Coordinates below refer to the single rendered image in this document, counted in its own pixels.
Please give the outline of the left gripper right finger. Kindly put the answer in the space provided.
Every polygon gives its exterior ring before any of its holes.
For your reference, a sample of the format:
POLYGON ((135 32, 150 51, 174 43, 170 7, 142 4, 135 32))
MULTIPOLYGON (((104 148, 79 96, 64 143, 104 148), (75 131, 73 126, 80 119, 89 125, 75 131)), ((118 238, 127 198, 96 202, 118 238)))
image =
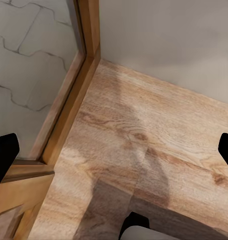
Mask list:
POLYGON ((228 133, 223 133, 221 135, 218 151, 228 164, 228 133))

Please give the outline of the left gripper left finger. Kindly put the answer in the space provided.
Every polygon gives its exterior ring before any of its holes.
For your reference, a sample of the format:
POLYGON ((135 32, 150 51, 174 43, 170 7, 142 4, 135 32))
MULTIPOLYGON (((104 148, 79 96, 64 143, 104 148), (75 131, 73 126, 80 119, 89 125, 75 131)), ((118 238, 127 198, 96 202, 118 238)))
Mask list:
POLYGON ((0 183, 19 152, 19 141, 15 133, 0 136, 0 183))

